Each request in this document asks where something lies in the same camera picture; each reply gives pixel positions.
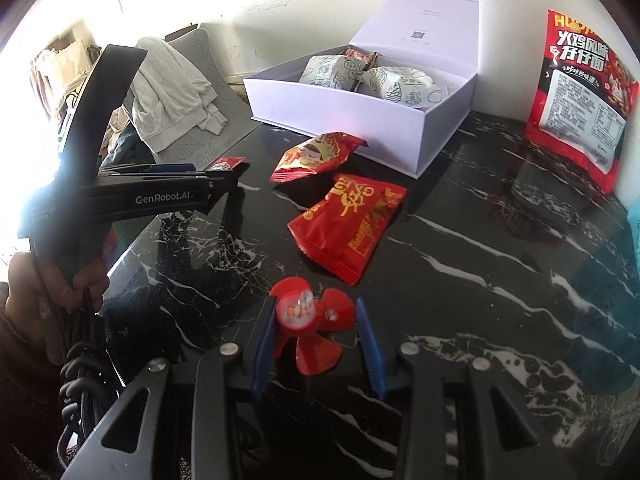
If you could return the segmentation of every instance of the silver bolt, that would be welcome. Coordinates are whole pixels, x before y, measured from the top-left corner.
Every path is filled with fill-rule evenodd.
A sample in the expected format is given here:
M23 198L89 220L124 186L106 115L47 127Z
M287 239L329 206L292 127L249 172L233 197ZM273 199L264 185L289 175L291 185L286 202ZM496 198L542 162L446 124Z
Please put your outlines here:
M400 351L404 355L416 355L420 351L420 347L416 343L407 341L400 345Z
M479 372L485 372L491 367L491 363L484 357L476 357L471 365Z
M236 343L224 343L220 345L222 355L236 355L240 347Z
M149 370L152 372L161 372L166 368L166 365L167 365L166 359L163 359L161 357L156 357L155 359L151 359L151 361L148 362L146 367L149 368Z

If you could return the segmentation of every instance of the triangular cutout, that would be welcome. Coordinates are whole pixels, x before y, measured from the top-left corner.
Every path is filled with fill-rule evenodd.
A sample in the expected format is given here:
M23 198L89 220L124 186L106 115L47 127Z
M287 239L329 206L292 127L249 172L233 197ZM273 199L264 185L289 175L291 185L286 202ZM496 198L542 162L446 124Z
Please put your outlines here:
M136 393L104 434L101 442L103 447L125 453L136 451L148 396L149 391L146 388Z
M505 451L515 451L538 444L536 433L521 418L509 399L498 388L489 391L498 427L500 446Z

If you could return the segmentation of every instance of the small toy fan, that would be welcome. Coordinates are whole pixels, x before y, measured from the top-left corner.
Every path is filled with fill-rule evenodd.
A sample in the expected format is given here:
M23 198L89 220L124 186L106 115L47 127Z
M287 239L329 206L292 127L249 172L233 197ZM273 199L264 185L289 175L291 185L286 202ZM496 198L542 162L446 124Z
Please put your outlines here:
M356 319L350 298L337 288L328 288L322 298L316 300L309 282L297 276L278 282L269 295L278 298L276 319L280 327L273 357L280 357L287 341L297 337L296 367L301 374L318 375L333 368L340 359L342 347L316 331L350 329Z

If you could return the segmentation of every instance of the cardboard box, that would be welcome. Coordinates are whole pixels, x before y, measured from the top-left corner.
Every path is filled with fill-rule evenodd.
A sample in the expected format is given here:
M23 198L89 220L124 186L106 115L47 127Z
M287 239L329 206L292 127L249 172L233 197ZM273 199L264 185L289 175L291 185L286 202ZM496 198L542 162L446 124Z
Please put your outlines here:
M357 153L414 178L444 147L471 109L478 72L478 0L388 0L351 45L379 52L377 66L423 70L453 92L427 112L358 92L299 84L311 56L244 80L254 119L316 136L342 131L365 139Z

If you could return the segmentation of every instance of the teal object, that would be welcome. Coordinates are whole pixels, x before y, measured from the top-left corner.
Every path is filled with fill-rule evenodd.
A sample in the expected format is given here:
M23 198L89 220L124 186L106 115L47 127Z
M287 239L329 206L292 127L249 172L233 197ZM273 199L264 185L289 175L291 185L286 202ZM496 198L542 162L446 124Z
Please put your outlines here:
M640 198L629 208L628 215L631 232L634 237L634 253L636 254L636 269L640 276Z

